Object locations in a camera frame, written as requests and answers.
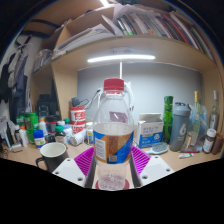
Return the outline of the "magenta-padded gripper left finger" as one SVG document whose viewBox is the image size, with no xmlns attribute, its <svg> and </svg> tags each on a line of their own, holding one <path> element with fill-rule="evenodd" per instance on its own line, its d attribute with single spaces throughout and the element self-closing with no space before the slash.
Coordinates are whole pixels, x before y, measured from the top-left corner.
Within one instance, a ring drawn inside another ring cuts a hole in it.
<svg viewBox="0 0 224 224">
<path fill-rule="evenodd" d="M 94 148 L 91 147 L 74 159 L 66 158 L 53 174 L 81 187 L 92 188 L 95 168 Z"/>
</svg>

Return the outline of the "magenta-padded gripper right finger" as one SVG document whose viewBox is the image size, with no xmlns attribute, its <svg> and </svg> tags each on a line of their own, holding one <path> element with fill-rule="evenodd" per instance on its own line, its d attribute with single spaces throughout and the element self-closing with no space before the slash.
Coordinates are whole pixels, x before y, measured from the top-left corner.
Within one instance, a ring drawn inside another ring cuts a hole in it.
<svg viewBox="0 0 224 224">
<path fill-rule="evenodd" d="M 135 188 L 148 185 L 174 172 L 159 155 L 150 156 L 135 146 L 131 149 L 130 168 Z"/>
</svg>

